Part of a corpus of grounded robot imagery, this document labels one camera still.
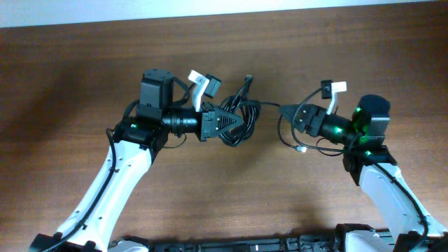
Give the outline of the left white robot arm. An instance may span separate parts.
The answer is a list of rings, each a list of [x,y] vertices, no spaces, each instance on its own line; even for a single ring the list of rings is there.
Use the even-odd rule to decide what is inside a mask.
[[[191,85],[170,71],[144,71],[140,97],[106,130],[108,154],[83,199],[54,235],[38,234],[30,251],[107,251],[127,200],[170,134],[206,141],[242,124],[238,115],[202,101],[215,96],[221,80],[196,71],[188,80]]]

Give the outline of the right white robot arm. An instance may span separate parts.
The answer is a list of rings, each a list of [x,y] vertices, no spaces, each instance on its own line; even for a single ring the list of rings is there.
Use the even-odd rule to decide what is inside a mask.
[[[342,144],[344,169],[374,202],[393,240],[386,243],[366,225],[341,224],[338,250],[446,251],[447,228],[420,203],[384,145],[390,107],[385,98],[367,94],[350,119],[306,101],[281,106],[279,112],[293,133]]]

